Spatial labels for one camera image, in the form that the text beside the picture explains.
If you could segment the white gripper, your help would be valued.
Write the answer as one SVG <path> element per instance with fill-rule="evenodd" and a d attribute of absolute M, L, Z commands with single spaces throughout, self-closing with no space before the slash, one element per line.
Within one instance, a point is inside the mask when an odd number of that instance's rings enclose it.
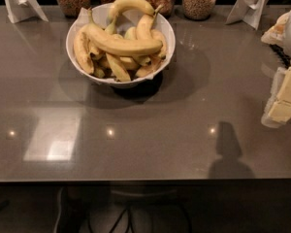
<path fill-rule="evenodd" d="M 284 53 L 291 57 L 291 10 L 281 15 L 261 37 L 269 45 L 283 45 Z M 274 75 L 271 97 L 261 118 L 263 125 L 278 128 L 291 119 L 291 66 L 279 67 Z"/>

